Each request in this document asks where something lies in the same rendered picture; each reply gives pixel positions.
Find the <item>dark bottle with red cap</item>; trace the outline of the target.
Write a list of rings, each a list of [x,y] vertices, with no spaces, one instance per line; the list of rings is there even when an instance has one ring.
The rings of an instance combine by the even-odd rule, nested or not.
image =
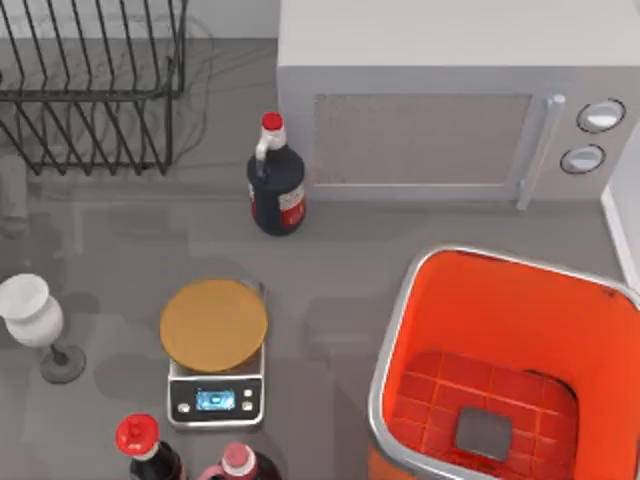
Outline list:
[[[263,232],[285,236],[301,225],[306,215],[305,173],[302,157],[289,146],[282,115],[264,113],[246,168],[252,217]]]
[[[116,428],[115,443],[129,458],[127,480],[188,480],[177,451],[160,437],[157,420],[148,413],[132,413]]]

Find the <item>kitchen scale with yellow plate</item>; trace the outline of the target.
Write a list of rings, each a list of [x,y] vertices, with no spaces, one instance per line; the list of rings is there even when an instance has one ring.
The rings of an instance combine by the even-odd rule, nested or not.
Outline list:
[[[263,283],[194,281],[160,318],[169,358],[167,417],[179,429],[257,426],[265,413],[268,311]]]

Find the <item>orange bin with silver rim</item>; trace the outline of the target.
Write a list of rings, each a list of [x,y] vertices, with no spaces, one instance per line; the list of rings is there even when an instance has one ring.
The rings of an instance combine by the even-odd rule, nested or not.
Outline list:
[[[504,462],[455,446],[460,411],[512,422]],[[402,283],[368,399],[368,480],[637,480],[640,296],[444,247]]]

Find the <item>pale microwave oven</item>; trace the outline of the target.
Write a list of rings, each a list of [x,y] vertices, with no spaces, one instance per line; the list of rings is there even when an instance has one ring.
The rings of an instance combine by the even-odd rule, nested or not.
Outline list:
[[[640,0],[281,0],[277,88],[319,199],[516,204],[559,93],[531,202],[595,200],[640,127]],[[624,119],[580,130],[607,99]],[[603,164],[565,173],[587,145]]]

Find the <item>dark bottle with pink cap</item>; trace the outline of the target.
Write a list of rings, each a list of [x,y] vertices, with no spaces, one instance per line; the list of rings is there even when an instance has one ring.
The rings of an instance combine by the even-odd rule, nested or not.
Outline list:
[[[228,444],[218,463],[203,470],[197,480],[284,480],[276,464],[247,444]]]

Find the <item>grey square pad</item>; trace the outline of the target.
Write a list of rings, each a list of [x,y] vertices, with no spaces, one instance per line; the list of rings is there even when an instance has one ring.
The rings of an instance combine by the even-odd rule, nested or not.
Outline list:
[[[481,408],[464,407],[458,416],[455,446],[469,454],[504,462],[512,441],[511,420]]]

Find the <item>round microwave knob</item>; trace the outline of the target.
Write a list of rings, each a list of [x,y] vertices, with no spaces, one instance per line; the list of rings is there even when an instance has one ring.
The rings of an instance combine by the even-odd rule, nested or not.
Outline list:
[[[625,115],[626,109],[623,103],[616,99],[607,99],[585,105],[580,110],[576,122],[580,130],[599,134],[615,128]]]
[[[560,160],[561,169],[570,175],[582,175],[597,170],[606,153],[597,145],[587,145],[567,151]]]

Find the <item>white goblet cup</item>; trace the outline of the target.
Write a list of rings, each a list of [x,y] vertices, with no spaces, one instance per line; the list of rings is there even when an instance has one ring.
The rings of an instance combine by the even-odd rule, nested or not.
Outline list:
[[[64,313],[41,276],[20,273],[0,282],[0,318],[18,343],[43,352],[40,373],[48,383],[68,384],[83,373],[84,351],[57,345]]]

